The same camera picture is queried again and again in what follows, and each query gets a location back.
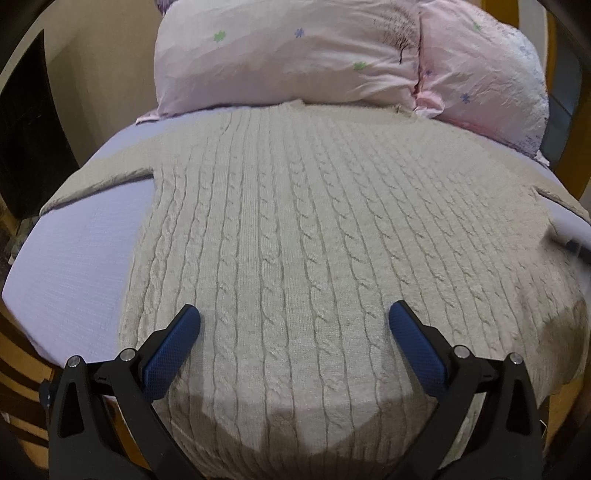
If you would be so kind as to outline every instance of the pink pillow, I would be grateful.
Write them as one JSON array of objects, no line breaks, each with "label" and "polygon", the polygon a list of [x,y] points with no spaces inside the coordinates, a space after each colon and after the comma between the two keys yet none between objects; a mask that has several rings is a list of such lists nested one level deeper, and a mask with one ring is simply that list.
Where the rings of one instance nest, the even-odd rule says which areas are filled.
[{"label": "pink pillow", "polygon": [[178,0],[158,31],[152,118],[215,105],[415,108],[417,0]]},{"label": "pink pillow", "polygon": [[416,112],[534,156],[549,113],[531,42],[462,0],[426,2],[420,17]]}]

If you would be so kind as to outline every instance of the cable knit sweater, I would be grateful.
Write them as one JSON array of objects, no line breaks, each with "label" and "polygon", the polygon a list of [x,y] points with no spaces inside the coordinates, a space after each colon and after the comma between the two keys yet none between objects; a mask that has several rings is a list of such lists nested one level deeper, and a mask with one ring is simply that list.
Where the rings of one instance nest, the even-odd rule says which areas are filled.
[{"label": "cable knit sweater", "polygon": [[516,161],[437,121],[288,104],[213,114],[95,161],[44,211],[154,176],[121,347],[185,303],[201,311],[155,407],[203,473],[379,479],[434,406],[392,340],[392,302],[476,355],[521,353],[538,399],[585,355],[584,300],[536,190],[580,206]]}]

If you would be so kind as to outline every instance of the blue gripper pad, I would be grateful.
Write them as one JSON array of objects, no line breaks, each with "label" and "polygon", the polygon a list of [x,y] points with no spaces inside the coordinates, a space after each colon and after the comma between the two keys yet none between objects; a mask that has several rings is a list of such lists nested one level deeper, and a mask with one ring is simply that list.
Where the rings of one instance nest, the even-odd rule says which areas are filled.
[{"label": "blue gripper pad", "polygon": [[400,302],[392,304],[388,320],[390,331],[423,390],[440,399],[447,392],[447,371],[437,352]]},{"label": "blue gripper pad", "polygon": [[144,367],[142,392],[148,402],[166,395],[197,340],[200,328],[201,315],[195,307],[190,306]]}]

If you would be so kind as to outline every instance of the beige wall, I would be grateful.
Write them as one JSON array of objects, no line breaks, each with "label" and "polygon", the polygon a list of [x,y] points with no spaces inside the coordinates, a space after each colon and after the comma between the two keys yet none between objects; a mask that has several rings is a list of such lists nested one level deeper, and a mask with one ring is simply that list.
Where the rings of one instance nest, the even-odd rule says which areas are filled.
[{"label": "beige wall", "polygon": [[56,0],[0,73],[0,89],[45,29],[47,71],[57,113],[79,164],[114,133],[155,108],[154,0]]}]

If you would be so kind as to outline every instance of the bed sheet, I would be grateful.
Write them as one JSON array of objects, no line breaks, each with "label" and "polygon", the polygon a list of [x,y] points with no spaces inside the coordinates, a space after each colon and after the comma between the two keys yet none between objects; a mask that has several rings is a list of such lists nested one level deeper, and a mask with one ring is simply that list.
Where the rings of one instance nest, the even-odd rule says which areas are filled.
[{"label": "bed sheet", "polygon": [[[132,125],[113,136],[89,161],[100,161],[141,140],[211,111]],[[499,148],[508,148],[499,144]],[[533,160],[510,150],[558,182]],[[154,182],[138,180],[98,192],[41,217],[8,275],[2,298],[39,354],[57,365],[72,355],[87,362],[119,352],[119,315],[129,265]],[[548,205],[559,235],[591,245],[591,226],[560,205]],[[577,277],[591,305],[591,268],[576,262]]]}]

